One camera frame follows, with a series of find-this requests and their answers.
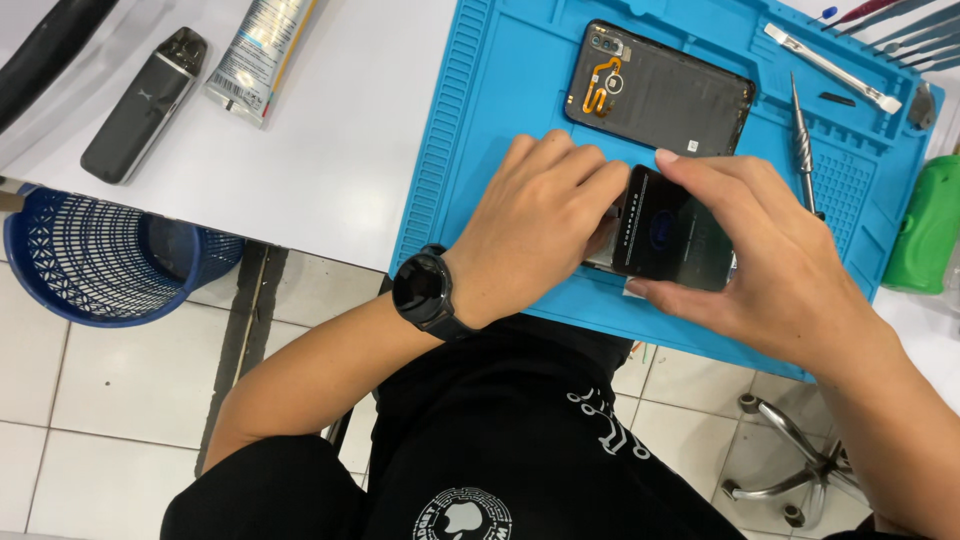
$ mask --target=phone display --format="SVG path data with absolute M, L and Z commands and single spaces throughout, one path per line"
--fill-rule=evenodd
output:
M 755 93 L 749 79 L 594 20 L 565 111 L 575 122 L 681 156 L 731 156 Z
M 686 189 L 638 165 L 623 205 L 613 272 L 709 291 L 726 286 L 735 266 L 733 243 Z

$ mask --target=black hose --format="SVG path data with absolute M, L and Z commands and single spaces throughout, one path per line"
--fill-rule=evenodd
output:
M 0 134 L 57 79 L 117 0 L 59 0 L 0 68 Z

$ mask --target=toothpaste-like tube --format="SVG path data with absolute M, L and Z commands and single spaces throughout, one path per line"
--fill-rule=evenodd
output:
M 259 129 L 317 0 L 253 0 L 204 93 Z

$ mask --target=black t-shirt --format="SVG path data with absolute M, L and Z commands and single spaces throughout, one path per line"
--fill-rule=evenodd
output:
M 378 411 L 369 493 L 325 440 L 274 437 L 178 495 L 161 540 L 743 538 L 616 420 L 602 372 L 548 341 L 445 345 L 381 385 Z

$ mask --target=barcode sticker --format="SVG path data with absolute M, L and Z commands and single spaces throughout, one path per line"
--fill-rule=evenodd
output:
M 214 71 L 213 75 L 210 75 L 208 82 L 223 88 L 237 98 L 243 99 L 244 88 L 227 77 L 224 77 L 218 71 Z

